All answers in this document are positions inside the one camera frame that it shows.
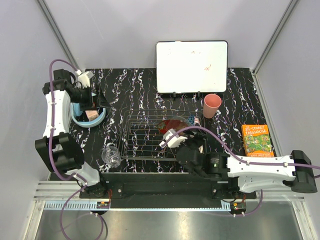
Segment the blue geometric patterned bowl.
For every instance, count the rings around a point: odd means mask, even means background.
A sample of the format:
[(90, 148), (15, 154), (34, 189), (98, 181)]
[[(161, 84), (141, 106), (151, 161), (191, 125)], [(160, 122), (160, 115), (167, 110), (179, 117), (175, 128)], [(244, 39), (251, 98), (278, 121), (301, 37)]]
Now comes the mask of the blue geometric patterned bowl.
[(187, 118), (187, 121), (188, 121), (188, 125), (189, 126), (198, 126), (198, 127), (201, 126), (200, 119), (198, 117), (194, 116), (194, 115), (190, 115)]

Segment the red floral plate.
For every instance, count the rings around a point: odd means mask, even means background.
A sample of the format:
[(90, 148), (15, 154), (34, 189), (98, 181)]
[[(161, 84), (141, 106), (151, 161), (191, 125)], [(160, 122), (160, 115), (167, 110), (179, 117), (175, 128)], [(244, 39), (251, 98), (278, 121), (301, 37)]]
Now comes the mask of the red floral plate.
[(158, 125), (157, 125), (157, 129), (161, 134), (165, 134), (167, 131), (169, 131), (170, 129), (173, 129), (174, 131), (179, 131), (180, 129), (186, 128), (189, 125), (179, 119), (166, 119), (166, 120), (162, 120)]

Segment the brown checkered patterned bowl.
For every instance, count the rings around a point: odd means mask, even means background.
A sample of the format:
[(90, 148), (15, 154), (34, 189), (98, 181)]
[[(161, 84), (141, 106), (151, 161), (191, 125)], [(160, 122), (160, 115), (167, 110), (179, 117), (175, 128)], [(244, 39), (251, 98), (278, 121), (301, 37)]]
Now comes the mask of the brown checkered patterned bowl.
[(201, 154), (203, 154), (203, 153), (204, 153), (204, 145), (202, 144), (202, 145), (198, 148), (198, 150), (199, 150), (199, 152), (200, 152)]

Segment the clear glass bowl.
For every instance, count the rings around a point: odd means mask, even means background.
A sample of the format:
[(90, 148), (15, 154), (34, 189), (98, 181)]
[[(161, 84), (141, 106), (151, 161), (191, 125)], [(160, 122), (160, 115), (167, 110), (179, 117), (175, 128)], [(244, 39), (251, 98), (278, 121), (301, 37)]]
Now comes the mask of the clear glass bowl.
[(167, 119), (163, 120), (163, 128), (159, 129), (162, 134), (165, 134), (168, 130), (173, 129), (176, 132), (180, 129), (191, 127), (192, 124), (184, 117), (181, 116), (174, 116), (168, 117)]

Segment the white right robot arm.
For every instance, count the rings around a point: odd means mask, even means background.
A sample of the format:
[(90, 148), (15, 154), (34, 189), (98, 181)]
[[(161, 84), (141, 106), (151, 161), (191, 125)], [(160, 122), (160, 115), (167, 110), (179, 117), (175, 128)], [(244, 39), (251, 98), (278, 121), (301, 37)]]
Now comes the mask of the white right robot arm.
[(273, 188), (290, 188), (291, 191), (302, 194), (312, 194), (318, 191), (316, 176), (313, 169), (319, 169), (312, 165), (310, 159), (303, 151), (294, 150), (290, 155), (279, 157), (249, 157), (234, 154), (224, 142), (210, 130), (200, 126), (188, 126), (181, 130), (168, 130), (163, 141), (159, 144), (162, 148), (178, 148), (187, 138), (179, 136), (188, 130), (202, 130), (215, 138), (227, 151), (216, 152), (217, 158), (226, 158), (226, 169), (229, 178), (236, 178), (227, 185), (228, 195), (239, 198), (244, 193), (256, 190), (268, 190)]

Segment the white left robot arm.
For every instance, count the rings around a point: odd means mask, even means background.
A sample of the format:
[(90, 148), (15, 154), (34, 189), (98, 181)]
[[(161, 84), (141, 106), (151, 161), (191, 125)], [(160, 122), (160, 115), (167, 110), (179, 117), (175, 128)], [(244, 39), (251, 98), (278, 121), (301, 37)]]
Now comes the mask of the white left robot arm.
[(83, 128), (96, 127), (107, 116), (110, 105), (99, 84), (92, 90), (93, 76), (91, 71), (52, 72), (53, 79), (42, 88), (47, 102), (46, 127), (43, 137), (35, 141), (35, 149), (51, 173), (74, 178), (87, 195), (103, 198), (108, 193), (106, 180), (85, 161), (81, 146), (70, 134), (71, 121), (82, 114), (88, 120), (77, 125)]

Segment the light blue headphones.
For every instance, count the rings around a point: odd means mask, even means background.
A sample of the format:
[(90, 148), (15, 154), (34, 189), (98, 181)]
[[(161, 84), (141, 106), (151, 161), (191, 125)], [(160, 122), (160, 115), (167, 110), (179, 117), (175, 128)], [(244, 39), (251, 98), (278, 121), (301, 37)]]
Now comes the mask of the light blue headphones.
[[(98, 93), (92, 92), (93, 96), (97, 97), (97, 107), (80, 107), (79, 103), (70, 104), (70, 114), (73, 122), (82, 128), (93, 128), (98, 126), (107, 116), (108, 108), (98, 107)], [(99, 117), (93, 121), (89, 121), (86, 116), (86, 111), (98, 111)]]

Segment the orange treehouse book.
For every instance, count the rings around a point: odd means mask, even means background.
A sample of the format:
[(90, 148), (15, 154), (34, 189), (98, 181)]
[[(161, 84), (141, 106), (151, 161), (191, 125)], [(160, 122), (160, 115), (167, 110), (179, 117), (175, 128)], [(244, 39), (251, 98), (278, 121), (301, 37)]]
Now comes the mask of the orange treehouse book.
[(241, 130), (247, 157), (272, 158), (275, 156), (266, 124), (245, 124), (241, 126)]

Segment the clear faceted glass tumbler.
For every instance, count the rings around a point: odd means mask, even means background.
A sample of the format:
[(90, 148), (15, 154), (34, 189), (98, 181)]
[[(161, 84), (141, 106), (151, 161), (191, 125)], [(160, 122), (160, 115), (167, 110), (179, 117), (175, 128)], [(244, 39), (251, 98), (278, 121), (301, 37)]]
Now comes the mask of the clear faceted glass tumbler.
[(101, 154), (103, 162), (110, 168), (117, 168), (121, 165), (121, 156), (115, 146), (107, 146)]

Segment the pink plastic cup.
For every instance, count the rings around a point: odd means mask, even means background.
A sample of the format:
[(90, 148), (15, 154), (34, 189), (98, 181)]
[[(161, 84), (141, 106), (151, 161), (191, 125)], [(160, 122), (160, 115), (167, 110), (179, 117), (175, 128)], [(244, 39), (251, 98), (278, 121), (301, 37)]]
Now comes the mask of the pink plastic cup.
[(203, 100), (203, 116), (212, 118), (222, 104), (222, 99), (217, 94), (207, 94)]

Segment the white dry-erase board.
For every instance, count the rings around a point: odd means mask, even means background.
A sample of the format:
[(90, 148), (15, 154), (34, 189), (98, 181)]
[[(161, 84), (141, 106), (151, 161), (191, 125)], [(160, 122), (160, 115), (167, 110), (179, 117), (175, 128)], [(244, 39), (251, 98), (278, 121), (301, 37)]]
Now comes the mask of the white dry-erase board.
[(227, 89), (228, 42), (159, 41), (156, 89), (161, 94), (221, 93)]

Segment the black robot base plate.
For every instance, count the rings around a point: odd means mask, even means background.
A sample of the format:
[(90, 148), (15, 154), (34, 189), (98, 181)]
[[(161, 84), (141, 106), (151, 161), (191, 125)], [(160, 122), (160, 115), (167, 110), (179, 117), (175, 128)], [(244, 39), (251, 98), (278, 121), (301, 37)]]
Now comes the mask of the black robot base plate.
[(104, 173), (113, 209), (213, 209), (232, 200), (256, 199), (242, 193), (237, 179), (213, 181), (188, 173)]

